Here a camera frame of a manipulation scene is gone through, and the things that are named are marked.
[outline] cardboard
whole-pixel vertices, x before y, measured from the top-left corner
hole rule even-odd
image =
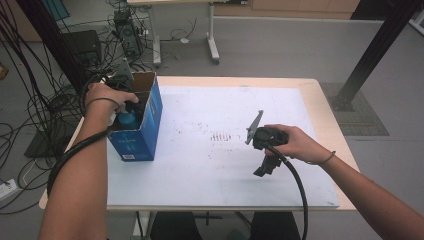
[[[140,127],[123,130],[116,118],[109,140],[123,161],[153,161],[163,107],[159,85],[154,72],[133,76],[132,88],[140,100],[137,109],[141,111],[136,112]]]

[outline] floor mat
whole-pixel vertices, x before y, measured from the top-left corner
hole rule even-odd
[[[339,93],[343,83],[320,83],[327,100]],[[337,123],[344,136],[389,136],[374,109],[359,91],[352,101],[355,111],[334,111]]]

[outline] person's left arm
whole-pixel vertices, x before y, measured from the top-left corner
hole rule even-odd
[[[132,93],[93,84],[86,96],[91,102],[75,139],[78,143],[106,130],[117,103],[137,102]],[[49,195],[39,239],[106,239],[106,138],[83,148],[63,166]]]

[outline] table leg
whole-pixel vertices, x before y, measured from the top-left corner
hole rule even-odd
[[[147,7],[147,14],[149,15],[150,31],[152,31],[152,36],[153,36],[153,65],[155,67],[159,67],[161,64],[160,40],[159,40],[159,35],[156,33],[155,15],[153,12],[153,6],[150,5]]]
[[[417,17],[417,19],[409,20],[409,24],[412,25],[417,31],[419,31],[422,35],[424,35],[424,28],[421,27],[421,23],[424,21],[424,11],[420,13],[420,15]]]
[[[206,33],[209,48],[211,50],[212,59],[219,64],[219,54],[218,49],[216,48],[215,39],[213,37],[213,3],[209,3],[209,32]]]
[[[149,220],[150,212],[148,211],[139,211],[141,228],[143,230],[143,236],[141,236],[140,227],[138,226],[138,219],[135,218],[133,237],[131,239],[145,239],[149,233]]]

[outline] black metal pole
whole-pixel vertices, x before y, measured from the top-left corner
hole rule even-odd
[[[353,98],[405,28],[406,24],[408,24],[408,21],[416,12],[421,2],[422,0],[398,1],[338,95],[330,97],[330,104],[333,110],[353,111],[351,104]]]
[[[56,21],[47,11],[43,1],[16,0],[16,2],[40,35],[71,85],[77,92],[80,92],[88,77],[64,42]]]

